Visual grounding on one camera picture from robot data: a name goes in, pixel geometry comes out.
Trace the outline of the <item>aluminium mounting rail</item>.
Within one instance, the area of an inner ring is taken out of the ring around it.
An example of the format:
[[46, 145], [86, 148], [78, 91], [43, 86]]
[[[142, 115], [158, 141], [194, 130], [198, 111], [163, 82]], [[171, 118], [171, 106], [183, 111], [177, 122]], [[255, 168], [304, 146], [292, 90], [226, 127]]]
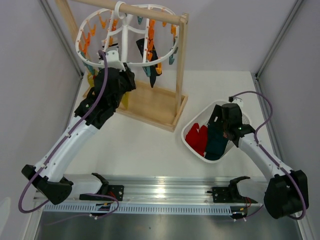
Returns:
[[111, 192], [118, 201], [80, 200], [71, 196], [63, 203], [47, 203], [40, 213], [73, 213], [88, 216], [115, 214], [240, 215], [247, 218], [262, 206], [254, 200], [232, 200], [229, 177], [110, 177]]

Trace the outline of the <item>red sock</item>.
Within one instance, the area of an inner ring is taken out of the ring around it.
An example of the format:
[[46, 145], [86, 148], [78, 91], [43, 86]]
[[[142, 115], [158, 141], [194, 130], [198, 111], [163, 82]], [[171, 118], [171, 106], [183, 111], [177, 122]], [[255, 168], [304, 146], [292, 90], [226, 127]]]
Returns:
[[207, 126], [200, 126], [198, 123], [194, 123], [184, 139], [187, 144], [200, 156], [205, 156], [206, 146], [208, 142]]

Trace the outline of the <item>white round clip hanger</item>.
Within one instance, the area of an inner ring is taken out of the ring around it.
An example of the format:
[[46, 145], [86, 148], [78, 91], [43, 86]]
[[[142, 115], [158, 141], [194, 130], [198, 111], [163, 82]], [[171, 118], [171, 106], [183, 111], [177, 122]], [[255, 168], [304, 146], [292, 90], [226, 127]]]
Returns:
[[[118, 37], [119, 60], [128, 67], [147, 67], [162, 63], [170, 59], [178, 49], [178, 39], [180, 31], [180, 17], [167, 7], [157, 4], [136, 4], [128, 5], [123, 1], [113, 4], [105, 4], [101, 8], [90, 14], [80, 25], [76, 39], [75, 50], [81, 61], [92, 68], [102, 68], [105, 61], [92, 62], [87, 58], [88, 47], [91, 37], [96, 35], [96, 25], [90, 27], [90, 20], [98, 17], [103, 30], [106, 30], [106, 37]], [[171, 34], [173, 35], [173, 46], [164, 56], [159, 56], [158, 60], [147, 61], [147, 51], [151, 51], [154, 45], [155, 21], [171, 24]], [[141, 62], [128, 62], [129, 32], [143, 36], [144, 47]]]

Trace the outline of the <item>dark navy patterned sock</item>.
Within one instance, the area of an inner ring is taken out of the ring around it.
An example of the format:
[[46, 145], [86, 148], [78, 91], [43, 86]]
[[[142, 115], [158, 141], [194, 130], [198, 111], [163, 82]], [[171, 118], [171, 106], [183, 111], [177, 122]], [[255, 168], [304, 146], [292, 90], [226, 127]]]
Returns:
[[[140, 38], [136, 41], [136, 45], [138, 47], [138, 50], [139, 50], [141, 57], [143, 57], [143, 55], [144, 55], [144, 43], [145, 43], [144, 38]], [[147, 53], [146, 53], [146, 60], [148, 62], [152, 62], [152, 61], [156, 61], [158, 59], [159, 59], [159, 57], [158, 57], [155, 45], [153, 44], [151, 51], [147, 51]], [[155, 86], [157, 77], [159, 77], [162, 74], [162, 64], [157, 63], [157, 64], [150, 65], [150, 66], [151, 66], [151, 77], [149, 77], [149, 83], [150, 83], [151, 88], [153, 88]]]

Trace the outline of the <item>dark teal sock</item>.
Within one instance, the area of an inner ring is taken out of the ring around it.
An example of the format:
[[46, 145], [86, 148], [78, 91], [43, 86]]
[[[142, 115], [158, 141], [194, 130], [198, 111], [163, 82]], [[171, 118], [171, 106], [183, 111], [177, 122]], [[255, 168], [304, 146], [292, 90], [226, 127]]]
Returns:
[[219, 160], [225, 153], [228, 141], [223, 131], [209, 125], [204, 158], [209, 161]]

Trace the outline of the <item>white striped sock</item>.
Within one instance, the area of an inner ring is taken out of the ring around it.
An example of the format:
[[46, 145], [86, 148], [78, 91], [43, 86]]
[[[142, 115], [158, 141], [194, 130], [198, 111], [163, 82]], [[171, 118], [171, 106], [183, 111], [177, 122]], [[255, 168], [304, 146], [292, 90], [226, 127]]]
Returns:
[[117, 36], [110, 36], [108, 39], [103, 39], [101, 41], [102, 49], [105, 52], [106, 49], [111, 47], [119, 47], [119, 41]]

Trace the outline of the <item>white perforated plastic basket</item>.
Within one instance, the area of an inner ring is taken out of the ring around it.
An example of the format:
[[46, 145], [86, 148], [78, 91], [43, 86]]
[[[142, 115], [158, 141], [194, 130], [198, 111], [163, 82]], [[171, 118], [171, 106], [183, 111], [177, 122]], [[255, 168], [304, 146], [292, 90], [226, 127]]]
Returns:
[[209, 120], [216, 105], [226, 104], [226, 100], [216, 100], [201, 110], [182, 129], [181, 139], [186, 147], [206, 163], [221, 162], [235, 147], [232, 141], [218, 137], [216, 131], [209, 129]]

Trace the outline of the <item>wooden hanger stand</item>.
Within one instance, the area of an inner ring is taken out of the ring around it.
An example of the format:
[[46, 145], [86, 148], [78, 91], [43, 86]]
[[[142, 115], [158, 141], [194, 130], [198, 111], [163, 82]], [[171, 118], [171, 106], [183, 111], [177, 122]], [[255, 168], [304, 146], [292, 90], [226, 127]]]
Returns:
[[[115, 4], [116, 2], [107, 0], [85, 0], [83, 3], [96, 6], [100, 10], [106, 7], [105, 4]], [[63, 16], [71, 34], [71, 38], [75, 44], [80, 25], [76, 24], [69, 3], [66, 0], [57, 0], [55, 4]], [[169, 132], [175, 131], [181, 114], [188, 101], [188, 96], [182, 93], [182, 86], [185, 69], [189, 15], [184, 13], [178, 17], [180, 18], [180, 26], [178, 48], [175, 53], [178, 56], [175, 91], [161, 87], [151, 88], [148, 87], [145, 82], [137, 81], [137, 91], [133, 92], [129, 96], [128, 109], [124, 109], [123, 105], [121, 105], [117, 110], [119, 114]]]

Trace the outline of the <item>yellow sock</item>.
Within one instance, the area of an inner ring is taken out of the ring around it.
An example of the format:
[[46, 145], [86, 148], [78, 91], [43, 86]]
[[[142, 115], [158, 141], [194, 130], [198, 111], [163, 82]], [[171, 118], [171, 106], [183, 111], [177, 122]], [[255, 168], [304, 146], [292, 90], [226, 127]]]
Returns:
[[130, 92], [126, 92], [122, 96], [121, 104], [123, 105], [125, 110], [127, 110], [129, 107], [129, 98], [130, 98]]
[[89, 84], [89, 87], [92, 88], [95, 86], [95, 79], [96, 79], [97, 75], [92, 74], [91, 72], [87, 73], [87, 82]]

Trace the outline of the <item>teal clothespin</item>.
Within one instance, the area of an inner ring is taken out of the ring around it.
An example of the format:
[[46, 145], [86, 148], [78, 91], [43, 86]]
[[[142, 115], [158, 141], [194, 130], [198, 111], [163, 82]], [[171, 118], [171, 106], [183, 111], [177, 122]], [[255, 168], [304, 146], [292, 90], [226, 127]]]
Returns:
[[143, 68], [143, 71], [144, 71], [144, 73], [146, 74], [146, 76], [147, 76], [148, 78], [150, 78], [151, 75], [152, 75], [151, 66], [143, 66], [142, 68]]

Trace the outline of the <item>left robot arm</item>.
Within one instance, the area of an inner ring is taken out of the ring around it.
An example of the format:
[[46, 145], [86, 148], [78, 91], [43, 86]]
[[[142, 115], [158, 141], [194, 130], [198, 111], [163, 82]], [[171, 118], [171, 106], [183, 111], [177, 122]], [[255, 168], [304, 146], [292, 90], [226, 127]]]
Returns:
[[47, 201], [61, 204], [71, 195], [82, 200], [108, 196], [109, 183], [98, 173], [74, 180], [65, 177], [65, 171], [82, 146], [110, 119], [125, 93], [136, 89], [135, 75], [126, 63], [121, 67], [110, 62], [99, 71], [87, 97], [74, 112], [71, 122], [51, 150], [35, 165], [25, 165], [21, 172]]

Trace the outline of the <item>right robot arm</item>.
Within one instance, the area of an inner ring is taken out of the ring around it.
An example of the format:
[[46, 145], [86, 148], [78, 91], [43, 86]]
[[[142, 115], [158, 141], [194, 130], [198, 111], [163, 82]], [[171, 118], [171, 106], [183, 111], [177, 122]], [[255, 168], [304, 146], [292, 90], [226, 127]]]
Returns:
[[248, 176], [234, 178], [230, 181], [229, 198], [239, 202], [247, 197], [261, 203], [274, 219], [303, 219], [309, 207], [306, 174], [302, 170], [293, 170], [276, 155], [268, 152], [258, 140], [257, 130], [250, 124], [244, 124], [242, 117], [238, 104], [217, 104], [208, 123], [254, 162], [265, 177], [267, 185]]

